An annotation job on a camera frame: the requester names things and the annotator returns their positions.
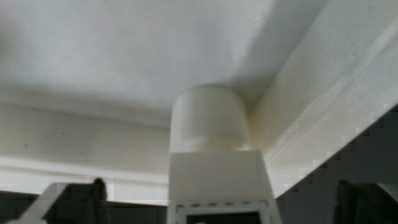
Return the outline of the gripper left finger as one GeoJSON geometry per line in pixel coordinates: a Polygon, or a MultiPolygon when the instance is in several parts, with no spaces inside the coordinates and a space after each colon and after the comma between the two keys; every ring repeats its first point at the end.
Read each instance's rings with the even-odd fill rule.
{"type": "Polygon", "coordinates": [[[19,224],[108,224],[104,202],[101,178],[90,183],[53,183],[19,217],[19,224]]]}

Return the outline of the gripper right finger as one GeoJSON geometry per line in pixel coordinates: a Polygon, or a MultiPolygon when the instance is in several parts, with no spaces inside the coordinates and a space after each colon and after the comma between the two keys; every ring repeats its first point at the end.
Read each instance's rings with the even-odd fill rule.
{"type": "Polygon", "coordinates": [[[398,224],[398,201],[376,183],[337,183],[335,224],[398,224]]]}

